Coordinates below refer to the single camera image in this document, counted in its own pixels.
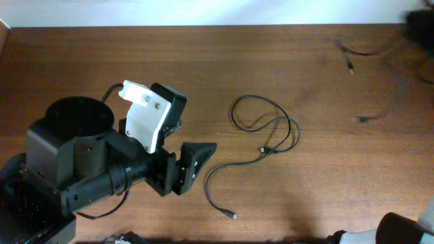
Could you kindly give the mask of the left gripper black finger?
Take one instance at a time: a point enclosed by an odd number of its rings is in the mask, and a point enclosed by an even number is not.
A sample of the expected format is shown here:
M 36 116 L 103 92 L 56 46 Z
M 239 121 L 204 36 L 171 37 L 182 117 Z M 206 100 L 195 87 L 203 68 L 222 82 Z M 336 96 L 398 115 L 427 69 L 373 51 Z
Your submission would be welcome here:
M 181 147 L 179 162 L 179 174 L 175 180 L 172 190 L 177 195 L 183 195 L 191 189 L 202 167 L 210 160 L 216 152 L 215 142 L 185 142 Z
M 163 136 L 169 137 L 182 127 L 182 120 L 179 119 L 175 125 L 167 125 L 163 128 Z

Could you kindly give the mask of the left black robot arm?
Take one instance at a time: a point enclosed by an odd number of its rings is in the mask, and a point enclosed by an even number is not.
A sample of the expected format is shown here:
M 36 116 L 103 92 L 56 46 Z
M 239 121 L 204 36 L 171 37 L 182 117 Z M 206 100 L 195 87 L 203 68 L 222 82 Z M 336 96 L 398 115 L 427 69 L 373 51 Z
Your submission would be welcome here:
M 68 243 L 86 207 L 127 198 L 142 182 L 161 196 L 182 195 L 216 152 L 212 142 L 185 142 L 180 155 L 152 152 L 113 123 L 105 103 L 70 97 L 29 127 L 26 151 L 1 170 L 2 243 Z

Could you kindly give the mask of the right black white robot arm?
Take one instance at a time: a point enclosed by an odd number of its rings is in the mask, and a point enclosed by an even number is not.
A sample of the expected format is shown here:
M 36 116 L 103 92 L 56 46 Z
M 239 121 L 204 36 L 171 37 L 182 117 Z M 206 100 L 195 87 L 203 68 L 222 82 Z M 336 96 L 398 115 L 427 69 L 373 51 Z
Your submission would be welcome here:
M 427 55 L 433 58 L 433 2 L 425 1 L 423 9 L 408 12 L 405 19 L 403 35 L 416 44 Z M 378 227 L 363 232 L 347 232 L 338 230 L 326 237 L 322 243 L 334 244 L 433 244 L 433 200 L 420 214 L 416 221 L 397 213 L 385 214 Z

